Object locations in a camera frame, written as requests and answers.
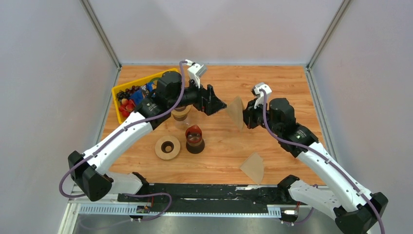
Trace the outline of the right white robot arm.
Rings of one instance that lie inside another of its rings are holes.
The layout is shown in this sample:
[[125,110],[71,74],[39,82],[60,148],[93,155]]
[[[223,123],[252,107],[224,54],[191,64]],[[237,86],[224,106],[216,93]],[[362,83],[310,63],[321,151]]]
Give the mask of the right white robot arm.
[[275,98],[266,104],[263,99],[248,102],[243,110],[247,128],[265,128],[281,147],[315,172],[328,191],[306,184],[289,175],[278,186],[283,203],[293,200],[312,206],[332,218],[344,234],[365,234],[376,223],[385,233],[381,219],[388,204],[387,197],[372,193],[351,177],[327,152],[319,139],[307,127],[297,123],[295,110],[285,98]]

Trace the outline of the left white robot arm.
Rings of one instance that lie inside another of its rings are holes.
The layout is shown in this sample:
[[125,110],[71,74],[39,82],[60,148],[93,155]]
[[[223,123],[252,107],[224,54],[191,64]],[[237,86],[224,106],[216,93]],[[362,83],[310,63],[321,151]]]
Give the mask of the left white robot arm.
[[130,194],[138,202],[145,201],[149,189],[143,185],[141,175],[109,173],[109,168],[135,142],[170,118],[172,110],[190,105],[207,116],[226,108],[212,85],[203,87],[190,80],[189,86],[185,86],[180,73],[164,72],[156,88],[136,105],[119,127],[85,152],[69,154],[67,175],[92,202],[107,194]]

